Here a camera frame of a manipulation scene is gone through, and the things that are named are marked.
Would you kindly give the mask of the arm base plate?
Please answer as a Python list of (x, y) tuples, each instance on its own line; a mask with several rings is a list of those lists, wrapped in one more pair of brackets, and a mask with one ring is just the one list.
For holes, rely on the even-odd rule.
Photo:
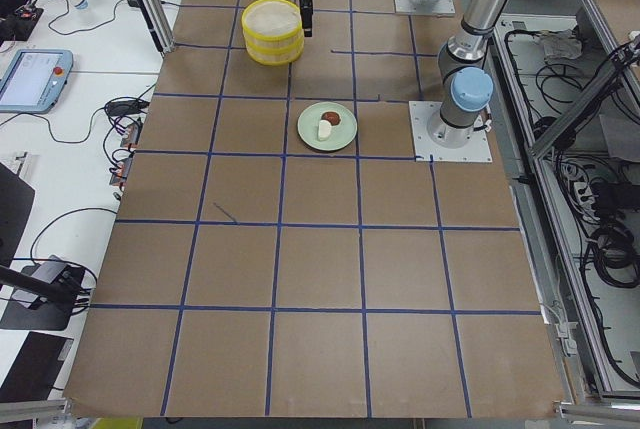
[(422, 162), (491, 163), (487, 130), (478, 115), (468, 128), (452, 128), (440, 117), (439, 101), (410, 101), (414, 158)]
[(414, 4), (409, 0), (394, 0), (395, 12), (408, 15), (450, 17), (455, 13), (453, 0), (430, 0), (425, 4)]

